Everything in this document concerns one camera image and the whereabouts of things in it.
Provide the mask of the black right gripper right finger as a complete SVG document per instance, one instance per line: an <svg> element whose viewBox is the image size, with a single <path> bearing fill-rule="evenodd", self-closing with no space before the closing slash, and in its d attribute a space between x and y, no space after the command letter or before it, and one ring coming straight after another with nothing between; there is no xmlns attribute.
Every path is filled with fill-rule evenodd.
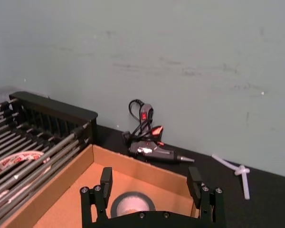
<svg viewBox="0 0 285 228"><path fill-rule="evenodd" d="M195 209L199 211L199 223L225 223L225 204L223 190L207 186L196 167L189 166L187 186L193 198Z"/></svg>

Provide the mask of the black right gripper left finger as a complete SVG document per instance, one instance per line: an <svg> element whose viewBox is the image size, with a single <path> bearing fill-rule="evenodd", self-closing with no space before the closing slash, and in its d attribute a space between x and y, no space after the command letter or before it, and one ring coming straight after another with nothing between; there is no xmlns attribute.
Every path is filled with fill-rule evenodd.
<svg viewBox="0 0 285 228"><path fill-rule="evenodd" d="M112 186L112 167L105 167L103 168L99 184L91 189L87 186L80 189L82 223L92 223L92 205L96 207L96 223L108 222L109 218L106 214L106 209L108 207Z"/></svg>

